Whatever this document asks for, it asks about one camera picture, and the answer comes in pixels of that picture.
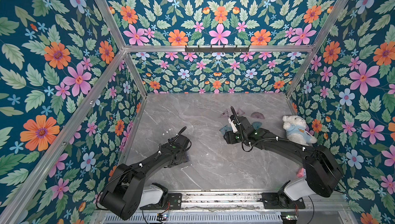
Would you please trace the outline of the teal protractor ruler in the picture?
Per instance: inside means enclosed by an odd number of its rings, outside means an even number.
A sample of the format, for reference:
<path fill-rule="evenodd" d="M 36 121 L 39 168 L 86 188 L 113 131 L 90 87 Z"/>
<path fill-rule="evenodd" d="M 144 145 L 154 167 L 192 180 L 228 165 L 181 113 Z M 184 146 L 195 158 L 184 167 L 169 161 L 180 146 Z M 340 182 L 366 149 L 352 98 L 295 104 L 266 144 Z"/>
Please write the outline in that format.
<path fill-rule="evenodd" d="M 221 131 L 223 134 L 225 134 L 225 133 L 227 133 L 228 131 L 233 132 L 233 128 L 232 128 L 231 125 L 227 124 L 227 125 L 225 125 L 224 127 L 222 127 L 222 128 L 220 129 L 220 131 Z"/>

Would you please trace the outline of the long purple triangle ruler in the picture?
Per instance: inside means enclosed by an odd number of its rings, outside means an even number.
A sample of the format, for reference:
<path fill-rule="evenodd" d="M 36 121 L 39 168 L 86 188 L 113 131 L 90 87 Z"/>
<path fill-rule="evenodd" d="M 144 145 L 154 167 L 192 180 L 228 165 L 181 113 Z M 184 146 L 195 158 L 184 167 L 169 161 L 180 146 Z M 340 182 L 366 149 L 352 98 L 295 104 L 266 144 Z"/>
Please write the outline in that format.
<path fill-rule="evenodd" d="M 244 116 L 245 112 L 242 109 L 238 108 L 236 114 L 237 114 L 237 116 Z"/>

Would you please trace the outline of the purple protractor ruler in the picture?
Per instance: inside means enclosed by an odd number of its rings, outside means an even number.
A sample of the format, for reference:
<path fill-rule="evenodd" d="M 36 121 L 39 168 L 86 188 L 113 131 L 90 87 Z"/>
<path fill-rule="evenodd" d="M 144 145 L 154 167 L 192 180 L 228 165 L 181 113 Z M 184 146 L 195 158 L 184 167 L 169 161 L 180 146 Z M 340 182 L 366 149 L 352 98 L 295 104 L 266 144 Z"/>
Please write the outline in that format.
<path fill-rule="evenodd" d="M 253 113 L 251 114 L 251 118 L 253 118 L 253 119 L 264 120 L 264 119 L 265 119 L 265 116 L 264 116 L 264 114 L 262 114 L 261 112 L 253 112 Z"/>

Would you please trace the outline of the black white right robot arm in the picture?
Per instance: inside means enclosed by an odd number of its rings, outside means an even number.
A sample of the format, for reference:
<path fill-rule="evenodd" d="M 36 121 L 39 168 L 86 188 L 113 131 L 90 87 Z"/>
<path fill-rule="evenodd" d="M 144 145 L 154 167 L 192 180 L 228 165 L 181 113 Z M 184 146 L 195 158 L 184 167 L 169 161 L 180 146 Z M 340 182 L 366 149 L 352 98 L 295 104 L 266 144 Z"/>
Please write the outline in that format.
<path fill-rule="evenodd" d="M 228 118 L 231 130 L 224 134 L 227 144 L 240 143 L 253 148 L 274 152 L 294 161 L 305 169 L 306 175 L 286 182 L 277 192 L 278 201 L 285 204 L 311 195 L 329 198 L 343 178 L 343 172 L 334 155 L 323 145 L 309 146 L 281 138 L 264 128 L 255 129 L 246 117 Z"/>

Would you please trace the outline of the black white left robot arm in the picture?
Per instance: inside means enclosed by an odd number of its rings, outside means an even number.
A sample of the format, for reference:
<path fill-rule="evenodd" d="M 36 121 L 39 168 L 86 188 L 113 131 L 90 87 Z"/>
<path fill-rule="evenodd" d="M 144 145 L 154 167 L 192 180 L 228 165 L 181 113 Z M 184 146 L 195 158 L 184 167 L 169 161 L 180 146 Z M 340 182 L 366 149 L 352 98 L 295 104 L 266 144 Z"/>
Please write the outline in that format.
<path fill-rule="evenodd" d="M 163 168 L 172 168 L 186 163 L 187 152 L 192 142 L 181 134 L 160 144 L 158 151 L 148 158 L 131 164 L 116 167 L 108 184 L 99 193 L 99 204 L 126 221 L 141 207 L 163 204 L 167 188 L 146 181 Z"/>

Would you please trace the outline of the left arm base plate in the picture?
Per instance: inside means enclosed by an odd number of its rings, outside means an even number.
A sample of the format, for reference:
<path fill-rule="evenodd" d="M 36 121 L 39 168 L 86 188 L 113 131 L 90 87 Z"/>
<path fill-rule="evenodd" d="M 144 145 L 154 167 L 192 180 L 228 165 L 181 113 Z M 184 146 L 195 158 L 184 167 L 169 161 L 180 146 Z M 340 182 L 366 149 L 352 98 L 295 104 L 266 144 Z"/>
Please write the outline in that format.
<path fill-rule="evenodd" d="M 149 204 L 142 206 L 140 210 L 180 210 L 182 205 L 181 193 L 169 193 L 167 196 L 163 197 L 159 203 Z"/>

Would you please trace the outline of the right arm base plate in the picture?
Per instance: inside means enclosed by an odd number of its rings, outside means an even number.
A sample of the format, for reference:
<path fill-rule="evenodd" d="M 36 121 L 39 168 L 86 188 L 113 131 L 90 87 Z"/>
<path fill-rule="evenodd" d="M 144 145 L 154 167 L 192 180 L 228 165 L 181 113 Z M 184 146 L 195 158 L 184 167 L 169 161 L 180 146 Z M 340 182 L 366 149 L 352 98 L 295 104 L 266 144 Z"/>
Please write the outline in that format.
<path fill-rule="evenodd" d="M 279 194 L 277 192 L 263 192 L 261 194 L 261 201 L 264 205 L 264 208 L 269 210 L 303 210 L 306 208 L 302 198 L 294 201 L 284 193 Z"/>

